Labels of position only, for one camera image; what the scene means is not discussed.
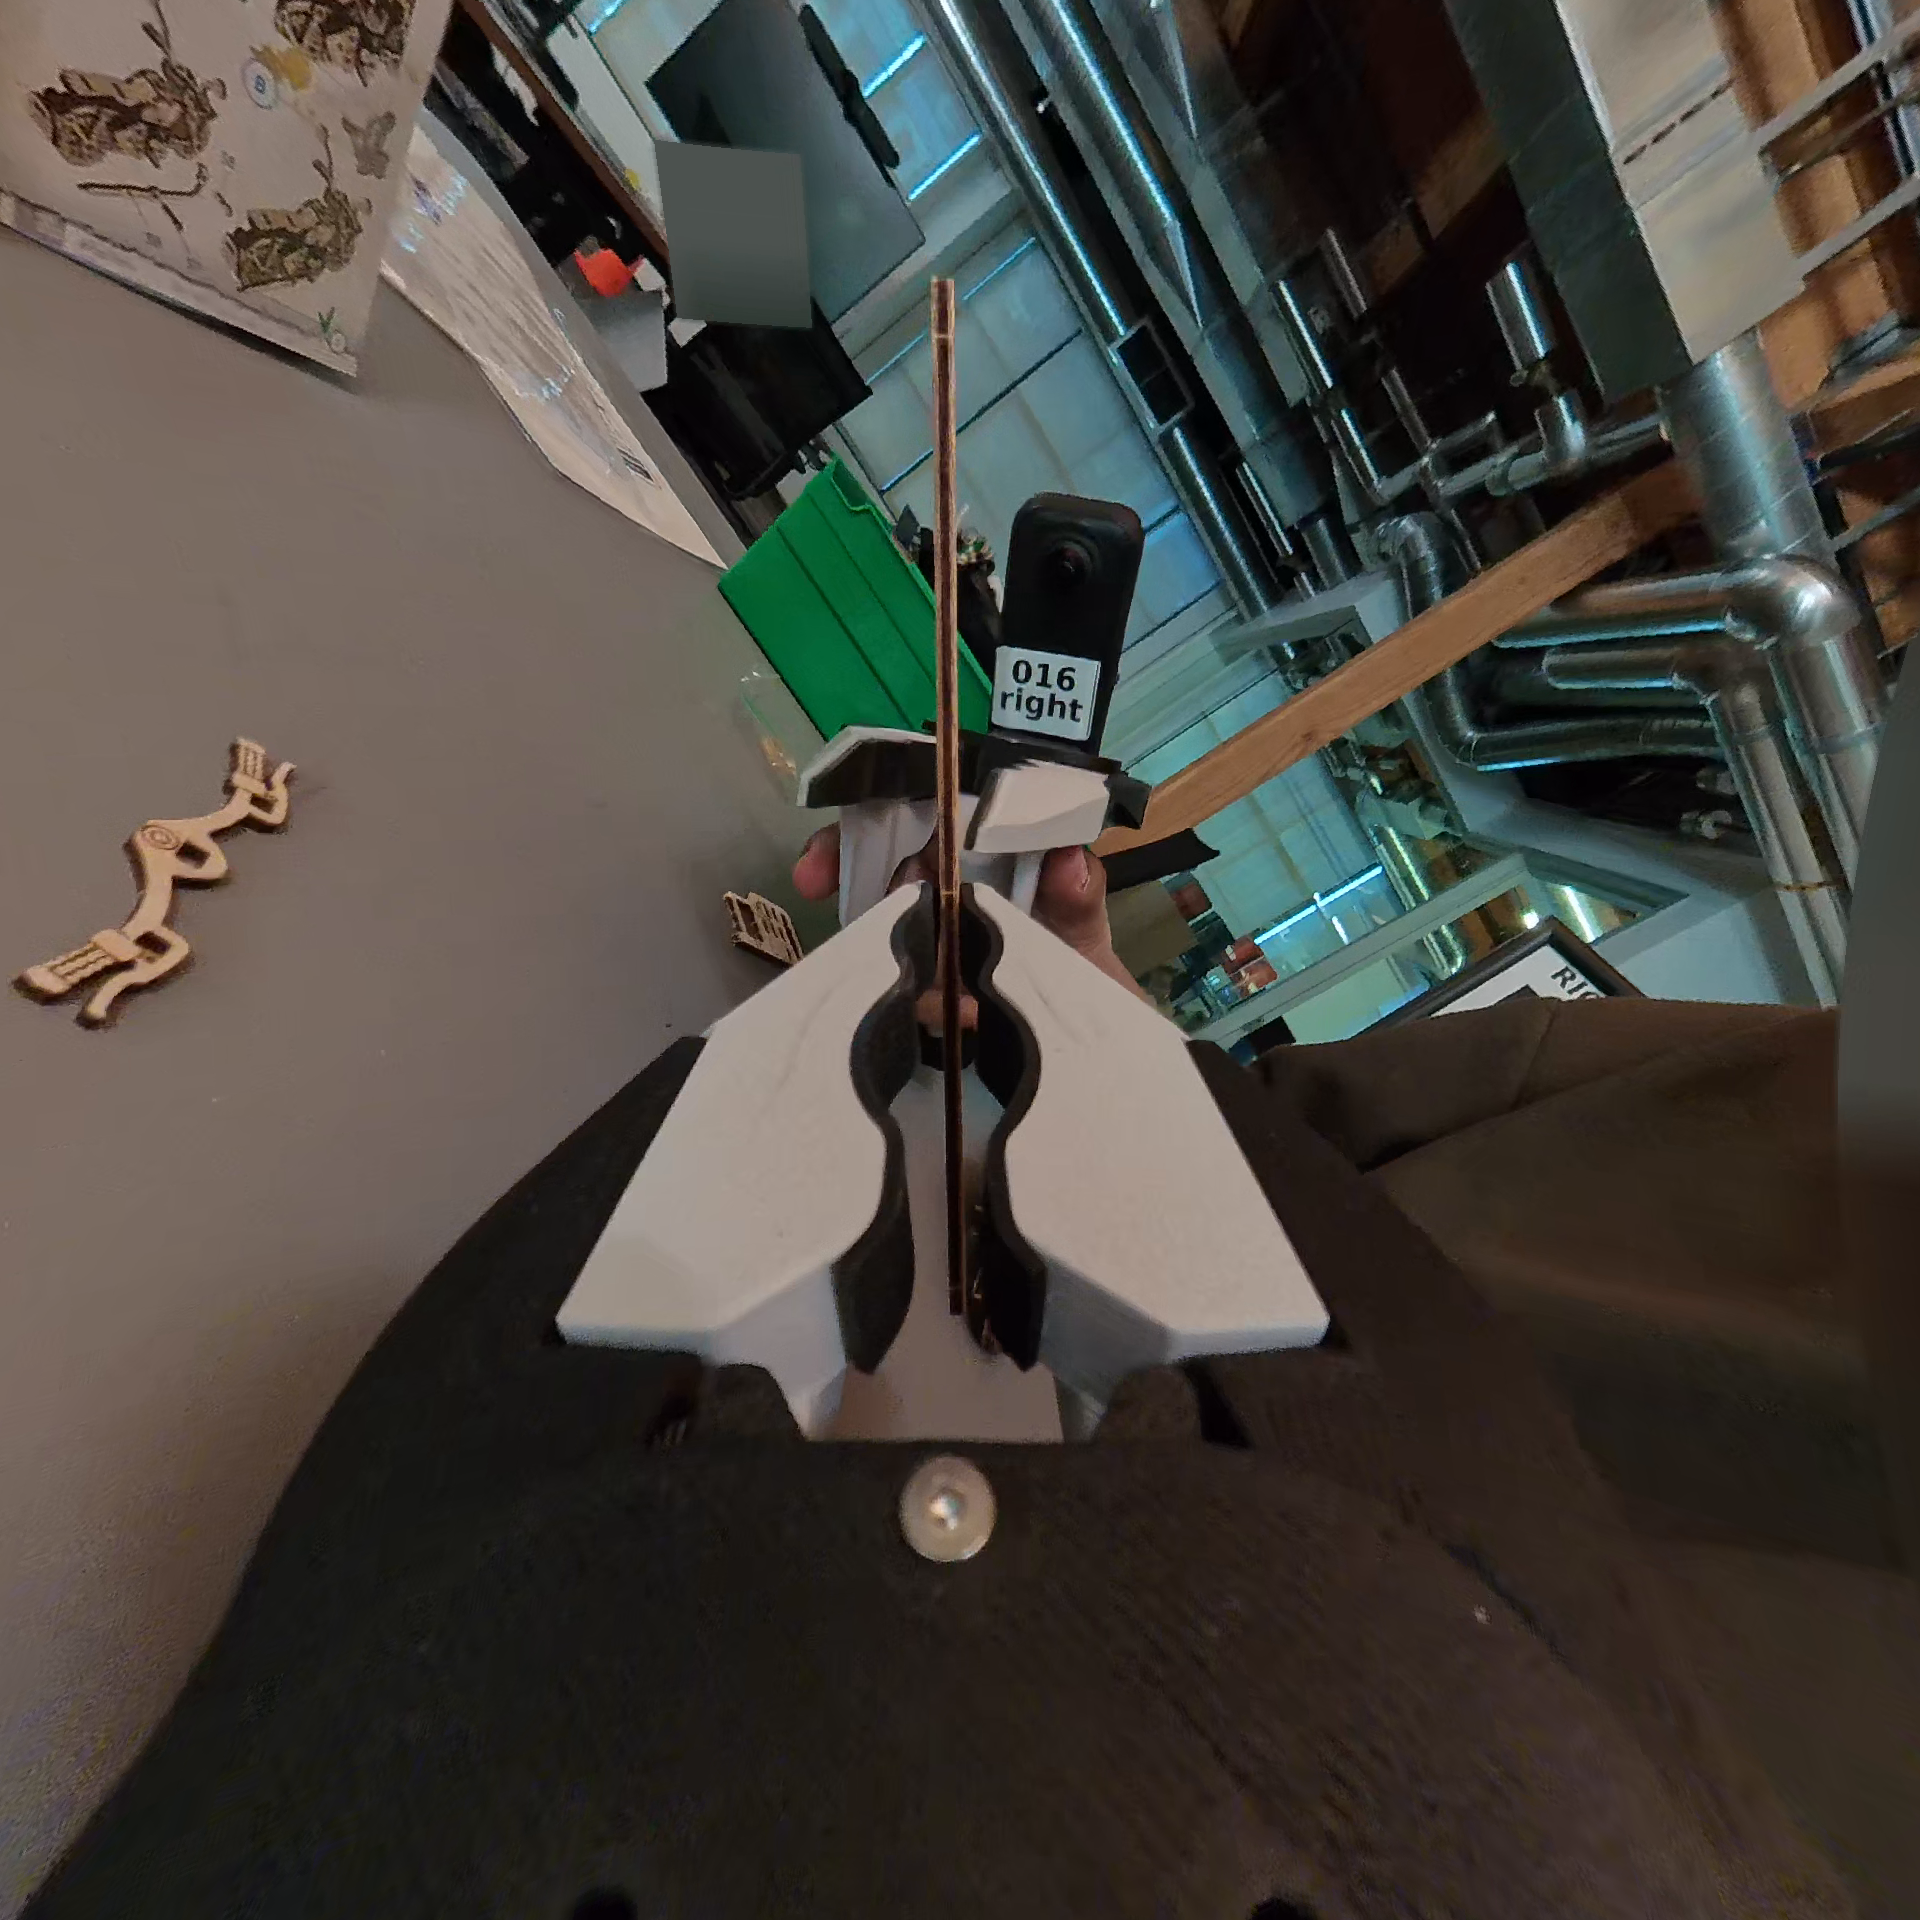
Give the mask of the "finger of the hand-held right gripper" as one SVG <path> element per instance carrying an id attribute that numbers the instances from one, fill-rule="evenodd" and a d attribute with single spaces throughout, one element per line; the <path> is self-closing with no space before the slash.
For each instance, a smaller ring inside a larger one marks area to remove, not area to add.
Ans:
<path id="1" fill-rule="evenodd" d="M 1065 760 L 1013 760 L 979 781 L 967 823 L 968 852 L 1050 852 L 1106 830 L 1109 774 Z"/>
<path id="2" fill-rule="evenodd" d="M 798 770 L 798 807 L 937 803 L 940 747 L 931 731 L 840 731 Z"/>

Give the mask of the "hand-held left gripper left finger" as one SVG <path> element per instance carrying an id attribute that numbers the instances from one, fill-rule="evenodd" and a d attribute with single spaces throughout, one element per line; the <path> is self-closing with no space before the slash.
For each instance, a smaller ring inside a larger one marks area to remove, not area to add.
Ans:
<path id="1" fill-rule="evenodd" d="M 897 890 L 708 1029 L 558 1311 L 567 1347 L 759 1369 L 830 1431 L 913 1300 L 890 1111 L 937 940 L 934 890 Z"/>

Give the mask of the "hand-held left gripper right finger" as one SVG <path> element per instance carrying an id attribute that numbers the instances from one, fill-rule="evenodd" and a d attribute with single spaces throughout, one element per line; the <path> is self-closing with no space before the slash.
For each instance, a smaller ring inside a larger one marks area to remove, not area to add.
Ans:
<path id="1" fill-rule="evenodd" d="M 988 884 L 964 890 L 979 1151 L 974 1298 L 1091 1436 L 1127 1377 L 1317 1348 L 1331 1329 L 1188 1045 Z"/>

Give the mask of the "wooden puzzle sheet gear holes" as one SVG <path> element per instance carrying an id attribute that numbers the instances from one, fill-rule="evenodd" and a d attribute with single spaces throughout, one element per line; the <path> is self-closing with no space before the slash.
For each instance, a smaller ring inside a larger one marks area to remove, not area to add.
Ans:
<path id="1" fill-rule="evenodd" d="M 934 906 L 940 939 L 940 1071 L 943 1071 L 943 1239 L 948 1308 L 982 1353 L 994 1353 L 974 1280 L 974 1203 L 967 1187 L 967 1032 L 964 1032 L 964 708 L 956 675 L 956 287 L 931 281 L 931 420 L 934 420 Z"/>

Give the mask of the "long curvy wooden part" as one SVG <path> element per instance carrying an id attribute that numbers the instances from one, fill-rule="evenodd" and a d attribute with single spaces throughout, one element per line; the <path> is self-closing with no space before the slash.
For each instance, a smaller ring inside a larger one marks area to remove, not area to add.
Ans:
<path id="1" fill-rule="evenodd" d="M 80 996 L 75 1023 L 107 1029 L 118 1003 L 165 983 L 193 961 L 177 929 L 181 890 L 213 890 L 227 879 L 224 835 L 239 830 L 285 830 L 298 767 L 275 760 L 264 744 L 235 739 L 223 803 L 190 820 L 148 820 L 123 848 L 133 874 L 133 906 L 118 929 L 94 932 L 44 965 L 11 976 L 11 990 L 32 1003 Z"/>

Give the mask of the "grey desk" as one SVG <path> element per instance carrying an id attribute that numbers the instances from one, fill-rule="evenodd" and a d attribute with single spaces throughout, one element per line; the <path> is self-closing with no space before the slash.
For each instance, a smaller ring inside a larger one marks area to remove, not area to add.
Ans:
<path id="1" fill-rule="evenodd" d="M 3 1907 L 903 1916 L 897 1452 L 556 1329 L 792 830 L 714 573 L 377 292 L 363 383 L 3 241 L 3 972 L 291 760 L 102 1032 L 3 985 Z"/>

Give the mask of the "person's right hand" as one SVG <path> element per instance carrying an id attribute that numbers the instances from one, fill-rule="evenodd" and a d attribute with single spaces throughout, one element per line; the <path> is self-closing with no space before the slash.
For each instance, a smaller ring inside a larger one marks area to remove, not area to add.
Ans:
<path id="1" fill-rule="evenodd" d="M 804 903 L 835 903 L 843 879 L 843 830 L 835 823 L 804 843 L 790 879 Z M 1044 857 L 1032 919 L 1121 990 L 1153 1003 L 1114 947 L 1106 869 L 1091 848 L 1068 847 Z"/>

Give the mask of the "green plastic bin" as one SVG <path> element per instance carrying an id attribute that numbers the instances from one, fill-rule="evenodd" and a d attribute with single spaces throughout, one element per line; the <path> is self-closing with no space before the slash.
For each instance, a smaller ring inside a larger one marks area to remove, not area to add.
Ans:
<path id="1" fill-rule="evenodd" d="M 719 592 L 821 739 L 921 731 L 937 715 L 934 595 L 843 461 L 807 480 Z"/>

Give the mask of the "wooden beam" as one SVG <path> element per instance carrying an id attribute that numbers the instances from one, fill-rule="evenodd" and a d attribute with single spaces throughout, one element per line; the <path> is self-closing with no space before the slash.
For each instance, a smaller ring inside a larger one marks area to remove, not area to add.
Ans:
<path id="1" fill-rule="evenodd" d="M 1664 461 L 1590 499 L 1579 512 L 1485 569 L 1437 607 L 1288 697 L 1245 731 L 1154 785 L 1139 830 L 1106 830 L 1094 857 L 1121 857 L 1198 830 L 1342 731 L 1428 687 L 1445 665 L 1520 628 L 1549 600 L 1594 582 L 1605 566 L 1696 516 L 1683 468 Z"/>

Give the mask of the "black framed sign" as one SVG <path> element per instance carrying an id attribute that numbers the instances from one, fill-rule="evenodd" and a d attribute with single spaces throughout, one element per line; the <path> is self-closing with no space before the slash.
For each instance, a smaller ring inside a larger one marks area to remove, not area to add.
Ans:
<path id="1" fill-rule="evenodd" d="M 1579 940 L 1557 919 L 1543 919 L 1520 940 L 1495 947 L 1445 985 L 1408 1003 L 1405 1020 L 1437 1020 L 1492 1009 L 1507 1000 L 1639 1000 L 1615 967 L 1596 947 Z"/>

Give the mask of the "dark grey panel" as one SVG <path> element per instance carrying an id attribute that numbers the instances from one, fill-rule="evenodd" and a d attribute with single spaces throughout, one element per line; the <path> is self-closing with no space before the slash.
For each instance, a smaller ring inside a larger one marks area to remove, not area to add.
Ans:
<path id="1" fill-rule="evenodd" d="M 646 79 L 671 301 L 686 321 L 835 325 L 923 244 L 897 151 L 792 4 L 719 4 Z"/>

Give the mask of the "person's brown jacket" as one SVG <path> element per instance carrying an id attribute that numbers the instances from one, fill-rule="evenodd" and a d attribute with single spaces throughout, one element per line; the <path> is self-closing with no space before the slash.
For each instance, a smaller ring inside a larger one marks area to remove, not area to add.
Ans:
<path id="1" fill-rule="evenodd" d="M 1702 1678 L 1861 1916 L 1916 1916 L 1916 1549 L 1836 1148 L 1605 1174 L 1507 1140 L 1370 1177 L 1534 1335 Z"/>

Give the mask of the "clear plastic bag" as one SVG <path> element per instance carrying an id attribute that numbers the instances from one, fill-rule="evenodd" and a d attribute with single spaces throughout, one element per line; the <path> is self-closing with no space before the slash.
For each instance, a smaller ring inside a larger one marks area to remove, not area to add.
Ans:
<path id="1" fill-rule="evenodd" d="M 483 181 L 444 156 L 425 117 L 407 136 L 377 270 L 477 365 L 556 474 L 687 560 L 720 566 L 567 330 L 518 225 L 491 209 Z"/>

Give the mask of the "illustrated instruction booklet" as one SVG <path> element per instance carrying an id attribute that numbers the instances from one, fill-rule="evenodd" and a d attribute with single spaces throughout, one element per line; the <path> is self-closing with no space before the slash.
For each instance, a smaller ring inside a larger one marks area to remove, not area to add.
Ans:
<path id="1" fill-rule="evenodd" d="M 449 4 L 3 4 L 3 225 L 352 376 Z"/>

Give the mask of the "silver ventilation duct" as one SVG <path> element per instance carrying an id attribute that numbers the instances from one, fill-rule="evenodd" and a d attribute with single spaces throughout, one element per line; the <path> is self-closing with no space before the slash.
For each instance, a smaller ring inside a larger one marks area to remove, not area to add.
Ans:
<path id="1" fill-rule="evenodd" d="M 923 4 L 937 55 L 1240 613 L 1355 575 L 1272 270 L 1211 173 L 1198 4 Z"/>

